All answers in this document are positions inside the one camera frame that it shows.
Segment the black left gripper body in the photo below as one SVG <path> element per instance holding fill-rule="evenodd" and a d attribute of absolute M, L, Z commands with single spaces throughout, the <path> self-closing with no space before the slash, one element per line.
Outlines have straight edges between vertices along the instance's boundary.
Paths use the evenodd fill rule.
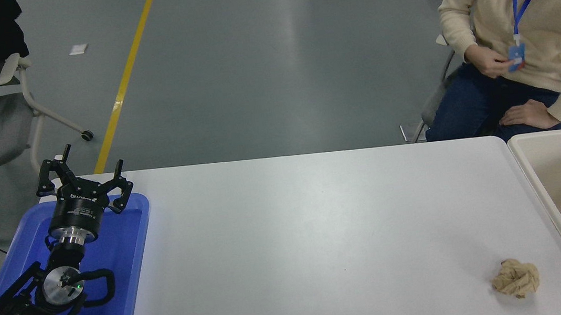
<path fill-rule="evenodd" d="M 87 235 L 97 234 L 109 197 L 106 193 L 97 193 L 91 187 L 82 186 L 75 190 L 73 186 L 64 186 L 57 190 L 57 204 L 54 209 L 49 234 L 60 237 L 67 228 L 85 230 Z"/>

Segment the person's right hand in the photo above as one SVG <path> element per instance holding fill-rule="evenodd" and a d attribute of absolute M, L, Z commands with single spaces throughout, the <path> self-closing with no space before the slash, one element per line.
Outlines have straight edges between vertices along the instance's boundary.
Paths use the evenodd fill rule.
<path fill-rule="evenodd" d="M 465 61 L 473 64 L 478 71 L 486 77 L 496 79 L 507 73 L 513 60 L 507 60 L 505 56 L 492 49 L 472 44 L 464 52 Z"/>

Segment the person's left hand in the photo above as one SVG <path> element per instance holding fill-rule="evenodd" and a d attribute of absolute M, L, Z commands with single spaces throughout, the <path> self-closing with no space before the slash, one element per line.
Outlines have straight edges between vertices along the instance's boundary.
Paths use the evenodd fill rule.
<path fill-rule="evenodd" d="M 532 99 L 523 105 L 510 107 L 499 120 L 501 126 L 527 125 L 540 130 L 553 128 L 560 123 L 545 104 Z"/>

